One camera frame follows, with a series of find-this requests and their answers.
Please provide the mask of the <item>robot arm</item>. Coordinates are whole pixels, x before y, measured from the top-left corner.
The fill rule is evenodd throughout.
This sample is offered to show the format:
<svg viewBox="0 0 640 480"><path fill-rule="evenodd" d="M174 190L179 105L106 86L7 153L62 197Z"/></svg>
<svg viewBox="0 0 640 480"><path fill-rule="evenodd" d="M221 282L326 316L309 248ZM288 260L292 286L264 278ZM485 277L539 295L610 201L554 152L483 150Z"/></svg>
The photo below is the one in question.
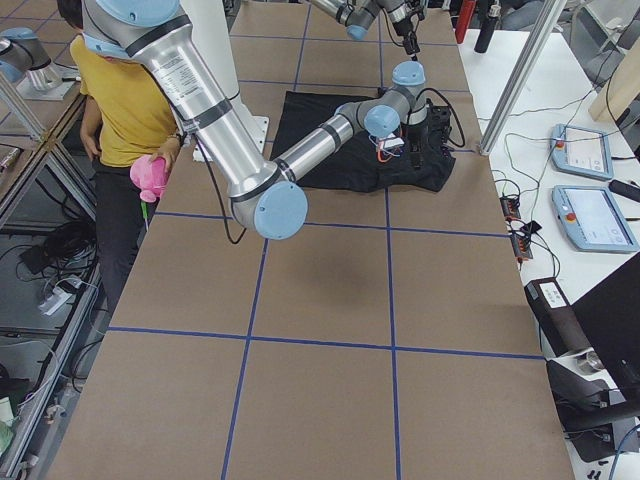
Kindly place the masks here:
<svg viewBox="0 0 640 480"><path fill-rule="evenodd" d="M417 54L420 52L417 28L425 19L427 1L311 0L310 4L343 25L348 36L353 40L364 39L374 21L383 14L393 26L395 34L401 39L400 43L394 42L394 44L402 46L412 60L417 59Z"/></svg>
<svg viewBox="0 0 640 480"><path fill-rule="evenodd" d="M373 98L287 92L270 158L240 98L223 11L203 1L85 1L82 37L102 57L141 65L181 131L224 175L229 210L243 227L282 240L308 213L307 188L372 192L408 185L432 192L455 160L451 109L426 94L411 58Z"/></svg>

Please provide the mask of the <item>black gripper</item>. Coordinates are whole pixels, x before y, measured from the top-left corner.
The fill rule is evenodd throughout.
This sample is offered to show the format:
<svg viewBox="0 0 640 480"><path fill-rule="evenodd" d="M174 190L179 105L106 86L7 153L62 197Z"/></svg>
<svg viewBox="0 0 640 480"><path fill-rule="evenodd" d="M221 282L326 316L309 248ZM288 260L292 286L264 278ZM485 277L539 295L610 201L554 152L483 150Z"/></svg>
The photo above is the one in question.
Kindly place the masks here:
<svg viewBox="0 0 640 480"><path fill-rule="evenodd" d="M413 168L425 168L436 162L446 164L452 160L446 146L451 132L451 111L446 106L428 105L426 118L407 127L409 160Z"/></svg>
<svg viewBox="0 0 640 480"><path fill-rule="evenodd" d="M420 52L415 27L411 19L395 22L394 30L401 38L402 46L407 55L417 55Z"/></svg>

